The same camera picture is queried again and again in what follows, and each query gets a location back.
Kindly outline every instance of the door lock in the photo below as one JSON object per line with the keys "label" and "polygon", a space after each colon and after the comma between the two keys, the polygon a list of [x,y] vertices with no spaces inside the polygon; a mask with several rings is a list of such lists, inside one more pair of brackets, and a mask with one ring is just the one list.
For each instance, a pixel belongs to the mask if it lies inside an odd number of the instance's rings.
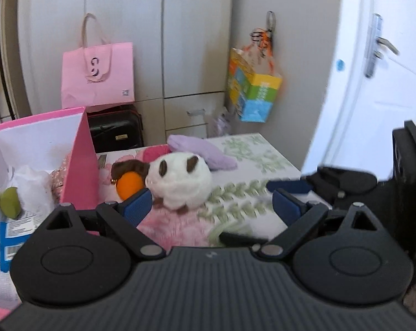
{"label": "door lock", "polygon": [[379,14],[374,14],[372,19],[372,25],[369,30],[369,40],[368,46],[366,49],[366,69],[364,75],[367,78],[372,78],[375,72],[375,65],[378,59],[383,59],[384,55],[379,52],[379,46],[387,47],[390,51],[392,51],[395,55],[399,55],[398,49],[392,45],[392,43],[381,37],[381,32],[383,28],[383,18]]}

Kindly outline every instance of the green sponge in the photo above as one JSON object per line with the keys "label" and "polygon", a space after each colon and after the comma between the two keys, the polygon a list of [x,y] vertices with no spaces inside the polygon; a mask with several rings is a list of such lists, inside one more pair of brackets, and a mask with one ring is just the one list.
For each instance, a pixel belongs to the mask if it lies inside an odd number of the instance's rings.
{"label": "green sponge", "polygon": [[0,208],[4,215],[10,219],[16,219],[22,210],[21,203],[17,196],[17,188],[11,186],[0,194]]}

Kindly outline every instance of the purple cloth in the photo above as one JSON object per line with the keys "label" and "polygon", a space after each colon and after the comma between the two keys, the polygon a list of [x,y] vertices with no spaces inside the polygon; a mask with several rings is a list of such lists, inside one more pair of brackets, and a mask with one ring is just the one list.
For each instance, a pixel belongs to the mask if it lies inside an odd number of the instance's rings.
{"label": "purple cloth", "polygon": [[189,152],[200,155],[208,164],[210,170],[237,169],[237,161],[227,157],[215,145],[208,141],[186,135],[171,135],[168,137],[168,146],[173,152]]}

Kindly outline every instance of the door handle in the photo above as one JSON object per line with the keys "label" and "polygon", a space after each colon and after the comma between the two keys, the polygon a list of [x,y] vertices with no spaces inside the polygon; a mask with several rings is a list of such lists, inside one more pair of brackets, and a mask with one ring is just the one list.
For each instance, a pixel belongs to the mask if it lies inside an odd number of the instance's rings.
{"label": "door handle", "polygon": [[196,109],[194,111],[186,111],[188,117],[196,117],[196,116],[204,116],[206,113],[205,108],[203,109]]}
{"label": "door handle", "polygon": [[383,46],[386,46],[389,50],[391,50],[395,55],[399,55],[399,51],[398,48],[396,48],[394,45],[392,45],[390,43],[390,41],[388,39],[382,38],[382,37],[378,37],[377,38],[377,43],[381,44]]}
{"label": "door handle", "polygon": [[399,55],[398,49],[390,43],[389,40],[381,37],[383,30],[383,18],[379,14],[374,14],[372,19],[372,25],[368,35],[368,45],[366,49],[366,68],[364,75],[367,78],[372,78],[375,73],[375,66],[377,60],[383,59],[384,55],[379,52],[378,48],[380,45],[387,47],[395,55]]}

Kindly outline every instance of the black suitcase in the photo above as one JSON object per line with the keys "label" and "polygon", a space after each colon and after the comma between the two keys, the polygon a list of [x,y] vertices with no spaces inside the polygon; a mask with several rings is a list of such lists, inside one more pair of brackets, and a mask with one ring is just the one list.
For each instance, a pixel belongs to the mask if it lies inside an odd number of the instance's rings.
{"label": "black suitcase", "polygon": [[134,105],[122,105],[88,113],[96,153],[144,147],[142,117]]}
{"label": "black suitcase", "polygon": [[414,255],[416,247],[416,126],[407,121],[393,136],[393,179],[397,240]]}

